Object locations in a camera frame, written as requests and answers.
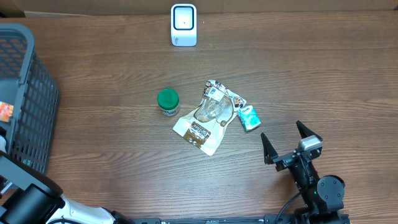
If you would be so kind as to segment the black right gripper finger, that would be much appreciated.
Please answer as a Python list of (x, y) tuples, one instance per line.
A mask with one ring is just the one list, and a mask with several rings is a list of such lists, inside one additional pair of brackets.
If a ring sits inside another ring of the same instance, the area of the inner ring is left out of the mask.
[(297, 121), (296, 122), (297, 125), (297, 129), (301, 135), (301, 138), (307, 138), (310, 136), (316, 136), (320, 141), (323, 140), (323, 138), (321, 136), (319, 136), (317, 133), (313, 132), (311, 129), (307, 128), (306, 125), (304, 125), (301, 121)]
[(274, 164), (274, 160), (278, 158), (278, 153), (274, 149), (273, 145), (265, 135), (265, 133), (261, 133), (261, 140), (262, 140), (262, 145), (264, 148), (264, 163), (265, 164)]

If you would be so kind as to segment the teal tissue pack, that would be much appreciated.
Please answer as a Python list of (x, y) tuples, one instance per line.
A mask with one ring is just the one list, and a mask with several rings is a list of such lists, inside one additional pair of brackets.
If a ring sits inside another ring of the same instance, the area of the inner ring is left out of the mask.
[(261, 125), (261, 120), (252, 105), (241, 108), (238, 111), (238, 116), (246, 132), (250, 132)]

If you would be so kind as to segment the white brown snack pouch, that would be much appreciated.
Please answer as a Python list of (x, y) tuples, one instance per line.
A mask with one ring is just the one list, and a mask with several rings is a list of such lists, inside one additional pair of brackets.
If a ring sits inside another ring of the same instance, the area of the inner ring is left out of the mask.
[(226, 128), (246, 100), (216, 80), (208, 80), (200, 105), (178, 119), (173, 130), (193, 146), (212, 156), (220, 146)]

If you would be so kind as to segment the green lid seasoning jar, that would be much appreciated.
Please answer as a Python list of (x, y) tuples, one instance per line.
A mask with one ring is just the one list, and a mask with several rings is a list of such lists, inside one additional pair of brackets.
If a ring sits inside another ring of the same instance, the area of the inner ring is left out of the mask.
[(165, 116), (175, 116), (180, 111), (178, 93), (170, 88), (163, 89), (157, 97), (158, 106)]

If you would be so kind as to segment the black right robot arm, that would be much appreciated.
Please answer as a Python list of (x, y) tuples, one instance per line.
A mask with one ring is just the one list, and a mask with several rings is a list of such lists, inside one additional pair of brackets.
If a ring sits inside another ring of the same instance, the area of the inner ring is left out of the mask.
[(345, 182), (337, 175), (319, 177), (313, 160), (322, 153), (323, 138), (296, 122), (301, 140), (293, 152), (279, 156), (264, 133), (264, 163), (274, 164), (276, 171), (289, 170), (297, 188), (295, 194), (277, 215), (265, 215), (264, 223), (349, 223), (349, 216), (342, 215)]

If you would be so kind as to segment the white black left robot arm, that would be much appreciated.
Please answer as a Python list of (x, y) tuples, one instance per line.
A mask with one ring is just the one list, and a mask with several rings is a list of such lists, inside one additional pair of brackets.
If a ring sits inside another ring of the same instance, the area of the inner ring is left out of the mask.
[(17, 186), (1, 205), (1, 223), (132, 223), (116, 211), (70, 200), (55, 182), (5, 152), (1, 177)]

